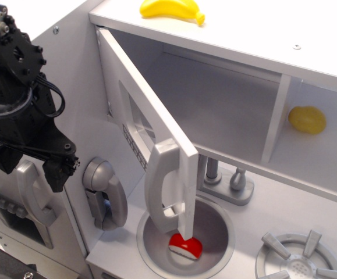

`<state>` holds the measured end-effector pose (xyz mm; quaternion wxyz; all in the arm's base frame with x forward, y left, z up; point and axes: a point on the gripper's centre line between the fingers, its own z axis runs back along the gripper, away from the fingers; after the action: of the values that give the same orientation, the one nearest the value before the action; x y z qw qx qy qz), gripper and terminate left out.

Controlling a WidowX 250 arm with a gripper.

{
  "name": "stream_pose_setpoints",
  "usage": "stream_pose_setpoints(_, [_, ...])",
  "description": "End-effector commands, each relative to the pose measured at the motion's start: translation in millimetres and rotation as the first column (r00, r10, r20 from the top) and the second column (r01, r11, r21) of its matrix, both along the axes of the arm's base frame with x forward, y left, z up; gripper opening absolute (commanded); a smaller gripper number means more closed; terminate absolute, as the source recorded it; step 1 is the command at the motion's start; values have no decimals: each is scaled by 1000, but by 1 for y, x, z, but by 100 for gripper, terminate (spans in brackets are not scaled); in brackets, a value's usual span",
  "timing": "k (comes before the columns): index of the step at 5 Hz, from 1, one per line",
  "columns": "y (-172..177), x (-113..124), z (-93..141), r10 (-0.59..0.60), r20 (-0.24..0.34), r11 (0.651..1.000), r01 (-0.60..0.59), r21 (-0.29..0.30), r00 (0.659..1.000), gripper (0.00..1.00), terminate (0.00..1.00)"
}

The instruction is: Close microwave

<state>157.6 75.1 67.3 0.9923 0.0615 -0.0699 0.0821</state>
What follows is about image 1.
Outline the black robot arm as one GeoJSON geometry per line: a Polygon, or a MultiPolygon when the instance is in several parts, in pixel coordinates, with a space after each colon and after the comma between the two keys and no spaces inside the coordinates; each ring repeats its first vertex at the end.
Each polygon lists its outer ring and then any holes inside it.
{"type": "Polygon", "coordinates": [[[9,174],[23,155],[43,162],[52,191],[61,192],[79,164],[76,146],[55,125],[65,104],[60,90],[41,71],[42,48],[20,31],[0,4],[0,169],[9,174]]]}

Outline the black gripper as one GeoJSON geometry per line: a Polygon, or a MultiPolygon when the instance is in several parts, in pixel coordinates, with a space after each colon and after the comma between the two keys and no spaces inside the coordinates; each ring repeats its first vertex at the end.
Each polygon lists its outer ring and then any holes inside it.
{"type": "Polygon", "coordinates": [[[80,162],[74,143],[55,125],[55,112],[46,87],[29,89],[13,104],[0,103],[0,170],[10,174],[24,153],[46,160],[45,179],[52,192],[62,192],[80,162]]]}

